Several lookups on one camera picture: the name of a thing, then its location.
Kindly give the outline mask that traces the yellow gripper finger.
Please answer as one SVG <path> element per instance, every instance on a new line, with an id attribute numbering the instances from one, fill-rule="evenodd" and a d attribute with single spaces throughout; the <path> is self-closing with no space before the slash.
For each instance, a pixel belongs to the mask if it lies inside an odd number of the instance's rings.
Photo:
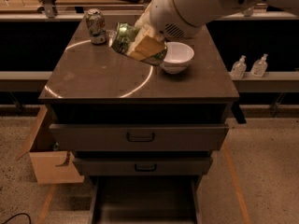
<path id="1" fill-rule="evenodd" d="M 143 61 L 164 50 L 164 36 L 150 26 L 142 27 L 135 41 L 130 45 L 126 55 Z"/>
<path id="2" fill-rule="evenodd" d="M 140 18 L 135 22 L 135 27 L 141 29 L 142 27 L 151 27 L 152 24 L 150 22 L 150 9 L 151 5 L 148 5 Z"/>

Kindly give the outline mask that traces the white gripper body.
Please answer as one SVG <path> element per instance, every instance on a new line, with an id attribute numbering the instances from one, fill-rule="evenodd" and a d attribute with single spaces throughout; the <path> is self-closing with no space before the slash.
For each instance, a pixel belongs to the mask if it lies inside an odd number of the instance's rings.
<path id="1" fill-rule="evenodd" d="M 149 20 L 164 36 L 191 37 L 212 20 L 217 0 L 152 0 Z"/>

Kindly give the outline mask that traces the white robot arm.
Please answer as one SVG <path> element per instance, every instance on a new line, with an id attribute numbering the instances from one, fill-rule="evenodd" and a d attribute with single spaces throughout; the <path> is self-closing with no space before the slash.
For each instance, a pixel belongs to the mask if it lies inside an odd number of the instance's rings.
<path id="1" fill-rule="evenodd" d="M 207 23 L 258 3 L 299 13 L 299 0 L 152 0 L 135 23 L 139 33 L 126 55 L 144 61 L 164 49 L 166 37 L 191 37 Z"/>

